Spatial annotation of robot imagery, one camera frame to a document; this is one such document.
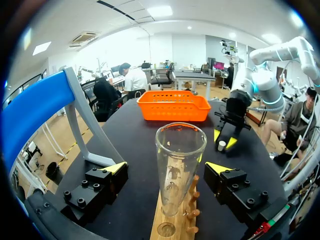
blue chair back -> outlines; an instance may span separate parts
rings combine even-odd
[[[32,134],[74,100],[64,71],[36,82],[12,100],[1,116],[2,150],[8,172]]]

ceiling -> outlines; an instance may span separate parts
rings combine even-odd
[[[236,41],[254,48],[267,45],[261,38],[265,33],[273,33],[283,42],[302,34],[302,30],[293,25],[288,10],[284,11],[275,0],[103,1],[120,12],[98,2],[50,1],[30,24],[31,44],[26,50],[18,46],[12,70],[24,74],[43,64],[49,56],[85,48],[67,50],[71,40],[83,31],[99,33],[98,39],[132,27],[143,28],[151,35],[166,32],[228,38],[229,33],[234,32]],[[171,6],[172,16],[152,18],[146,10],[165,5]],[[52,43],[46,51],[32,56],[37,45],[49,41]]]

pink monitor screen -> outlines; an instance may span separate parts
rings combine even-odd
[[[225,64],[223,62],[216,61],[213,65],[215,69],[225,70]]]

clear glass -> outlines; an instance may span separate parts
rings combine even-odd
[[[162,212],[177,214],[207,144],[205,133],[198,127],[173,122],[155,134]]]

bolt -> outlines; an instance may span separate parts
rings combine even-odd
[[[93,190],[98,191],[100,189],[100,184],[95,183],[93,184]]]
[[[246,185],[246,186],[250,186],[250,183],[251,183],[251,182],[250,182],[249,180],[245,180],[245,181],[244,181],[244,185]]]
[[[239,185],[238,184],[232,184],[231,187],[233,188],[233,190],[236,190],[239,188]]]
[[[89,183],[87,180],[82,180],[81,185],[82,187],[88,187]]]
[[[86,201],[82,197],[78,198],[76,202],[78,203],[78,206],[81,208],[86,206]]]
[[[255,200],[253,198],[248,198],[246,200],[246,204],[249,206],[249,207],[252,207],[254,204],[255,204]]]
[[[267,199],[268,198],[268,192],[267,191],[263,191],[260,195],[262,198]]]
[[[63,193],[64,199],[69,200],[71,198],[71,192],[70,191],[64,191]]]

